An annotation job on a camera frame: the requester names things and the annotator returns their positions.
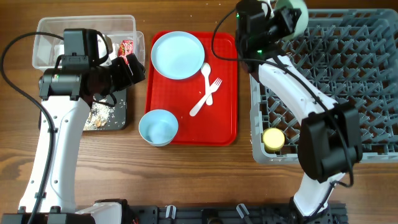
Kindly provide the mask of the green bowl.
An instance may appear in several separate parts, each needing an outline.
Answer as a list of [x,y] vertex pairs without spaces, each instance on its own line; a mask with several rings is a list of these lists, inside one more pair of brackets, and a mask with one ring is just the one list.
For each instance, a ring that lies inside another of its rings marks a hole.
[[305,29],[308,26],[309,16],[308,8],[304,0],[277,0],[274,10],[281,9],[284,6],[286,6],[288,9],[301,10],[301,15],[296,23],[294,33],[282,38],[282,40],[288,41],[302,35],[305,32]]

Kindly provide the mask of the red snack wrapper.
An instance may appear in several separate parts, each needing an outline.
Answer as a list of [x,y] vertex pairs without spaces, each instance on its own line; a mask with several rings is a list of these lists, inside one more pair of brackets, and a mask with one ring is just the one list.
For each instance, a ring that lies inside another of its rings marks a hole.
[[123,40],[119,46],[118,57],[124,59],[126,64],[129,64],[127,56],[134,53],[134,42],[132,40]]

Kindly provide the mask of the white napkin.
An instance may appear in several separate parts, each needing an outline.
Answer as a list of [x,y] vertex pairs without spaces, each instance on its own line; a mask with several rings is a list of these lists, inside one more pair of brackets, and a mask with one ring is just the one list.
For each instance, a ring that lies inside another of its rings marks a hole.
[[64,54],[64,45],[58,44],[54,47],[54,60],[57,61],[60,55]]
[[106,58],[106,61],[104,61],[101,66],[109,66],[112,64],[111,59],[112,59],[112,53],[114,52],[113,50],[113,43],[112,40],[104,34],[98,34],[98,55],[99,59],[101,58]]

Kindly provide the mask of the leftover rice and food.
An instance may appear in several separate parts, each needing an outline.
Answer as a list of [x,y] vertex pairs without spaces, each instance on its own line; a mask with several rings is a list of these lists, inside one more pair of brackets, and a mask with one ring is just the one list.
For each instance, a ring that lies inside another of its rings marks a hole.
[[124,127],[126,124],[126,100],[117,102],[114,107],[106,106],[105,103],[112,104],[113,101],[102,99],[99,100],[99,103],[92,104],[83,128],[84,131],[110,131]]

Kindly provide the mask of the yellow plastic cup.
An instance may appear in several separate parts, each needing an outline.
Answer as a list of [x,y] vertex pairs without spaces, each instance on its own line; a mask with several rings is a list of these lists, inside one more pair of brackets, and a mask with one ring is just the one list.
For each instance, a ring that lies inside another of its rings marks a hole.
[[262,141],[266,152],[274,153],[280,151],[285,143],[284,133],[277,128],[268,128],[263,132]]

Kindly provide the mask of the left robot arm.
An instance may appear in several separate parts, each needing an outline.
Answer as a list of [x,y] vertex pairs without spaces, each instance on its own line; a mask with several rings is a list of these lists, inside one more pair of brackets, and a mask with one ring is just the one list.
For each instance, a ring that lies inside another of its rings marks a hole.
[[110,59],[100,54],[102,33],[65,29],[64,53],[39,79],[40,134],[30,181],[16,213],[3,223],[134,223],[125,199],[98,200],[77,210],[75,171],[80,139],[95,95],[109,96],[143,81],[135,54]]

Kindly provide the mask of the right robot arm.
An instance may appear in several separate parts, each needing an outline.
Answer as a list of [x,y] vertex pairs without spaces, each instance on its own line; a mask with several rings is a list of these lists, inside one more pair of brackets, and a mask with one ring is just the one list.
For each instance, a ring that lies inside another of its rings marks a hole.
[[304,176],[290,201],[290,218],[308,223],[328,212],[328,199],[363,157],[358,110],[322,93],[277,45],[305,32],[303,1],[240,1],[235,8],[239,60],[272,90],[300,124],[297,157]]

